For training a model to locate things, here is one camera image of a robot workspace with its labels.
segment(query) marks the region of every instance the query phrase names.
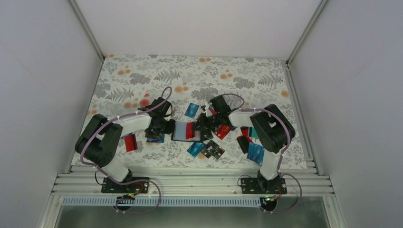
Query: floral tablecloth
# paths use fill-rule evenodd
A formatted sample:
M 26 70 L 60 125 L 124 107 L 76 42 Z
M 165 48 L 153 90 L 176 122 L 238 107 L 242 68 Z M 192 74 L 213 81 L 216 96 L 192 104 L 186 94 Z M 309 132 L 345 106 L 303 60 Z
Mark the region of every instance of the floral tablecloth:
M 284 154 L 281 168 L 307 168 L 283 68 L 278 59 L 108 55 L 84 127 L 97 113 L 107 117 L 132 113 L 140 106 L 139 102 L 146 93 L 157 98 L 167 86 L 173 88 L 169 99 L 174 108 L 173 118 L 184 122 L 194 121 L 184 115 L 190 102 L 203 105 L 210 98 L 228 92 L 242 95 L 246 101 L 245 108 L 276 104 L 297 132 L 290 148 Z M 231 107 L 239 105 L 235 96 L 226 96 L 225 99 Z M 135 134 L 138 141 L 137 150 L 126 152 L 124 140 L 119 142 L 116 156 L 124 165 L 259 167 L 242 153 L 236 141 L 241 135 L 239 128 L 230 132 L 223 140 L 214 135 L 213 140 L 225 150 L 218 160 L 213 157 L 207 159 L 202 154 L 193 158 L 187 152 L 192 144 L 190 142 L 174 142 L 166 135 L 164 143 L 149 143 L 146 142 L 144 131 L 137 131 Z M 78 153 L 75 153 L 72 164 L 81 164 Z

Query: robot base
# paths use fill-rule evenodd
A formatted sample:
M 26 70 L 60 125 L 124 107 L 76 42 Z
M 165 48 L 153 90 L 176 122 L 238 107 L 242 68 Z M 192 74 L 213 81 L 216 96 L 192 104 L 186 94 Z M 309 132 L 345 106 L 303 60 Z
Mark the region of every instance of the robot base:
M 149 180 L 148 177 L 132 177 L 130 181 L 135 180 Z M 143 190 L 139 193 L 147 193 L 148 192 L 148 181 L 139 182 L 143 185 Z M 139 185 L 137 183 L 130 184 L 130 185 L 118 185 L 111 181 L 109 178 L 104 178 L 104 182 L 102 183 L 102 193 L 134 193 L 139 191 Z
M 280 188 L 281 194 L 287 194 L 287 186 L 284 178 L 278 178 L 276 183 L 271 185 L 266 191 L 264 191 L 258 184 L 258 178 L 241 178 L 242 194 L 280 194 L 278 189 Z

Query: black wire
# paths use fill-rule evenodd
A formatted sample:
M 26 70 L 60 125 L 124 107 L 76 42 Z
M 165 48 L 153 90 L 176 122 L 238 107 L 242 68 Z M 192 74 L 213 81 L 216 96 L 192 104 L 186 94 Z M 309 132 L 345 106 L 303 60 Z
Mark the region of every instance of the black wire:
M 97 170 L 97 171 L 95 171 L 95 173 L 94 173 L 94 177 L 95 177 L 95 181 L 96 181 L 96 183 L 97 183 L 97 184 L 99 184 L 99 185 L 103 185 L 103 184 L 100 184 L 100 183 L 98 182 L 98 179 L 96 178 L 96 172 L 98 172 L 98 170 Z
M 237 180 L 237 184 L 238 184 L 238 186 L 240 186 L 240 187 L 242 187 L 242 185 L 239 184 L 239 180 L 241 179 L 241 177 L 244 177 L 244 176 L 247 176 L 247 177 L 249 177 L 249 178 L 252 178 L 251 176 L 246 175 L 246 174 L 243 174 L 242 176 L 240 176 L 240 177 L 238 178 L 238 180 Z

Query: gray wall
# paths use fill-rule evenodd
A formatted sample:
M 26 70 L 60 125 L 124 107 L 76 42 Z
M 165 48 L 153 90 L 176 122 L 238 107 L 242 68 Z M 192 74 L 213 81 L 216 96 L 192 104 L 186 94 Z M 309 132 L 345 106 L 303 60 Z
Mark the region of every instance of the gray wall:
M 66 0 L 0 7 L 0 227 L 35 227 L 101 62 Z
M 331 0 L 292 65 L 351 228 L 402 227 L 403 2 Z

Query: wall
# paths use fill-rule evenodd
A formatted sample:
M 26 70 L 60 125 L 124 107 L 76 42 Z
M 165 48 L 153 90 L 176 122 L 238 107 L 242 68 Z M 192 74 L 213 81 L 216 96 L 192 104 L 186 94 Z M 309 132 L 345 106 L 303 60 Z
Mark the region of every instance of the wall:
M 35 227 L 69 165 L 101 62 L 67 1 L 0 10 L 0 227 Z
M 331 0 L 291 64 L 351 228 L 403 223 L 402 21 L 401 0 Z
M 76 0 L 104 54 L 287 59 L 320 0 Z

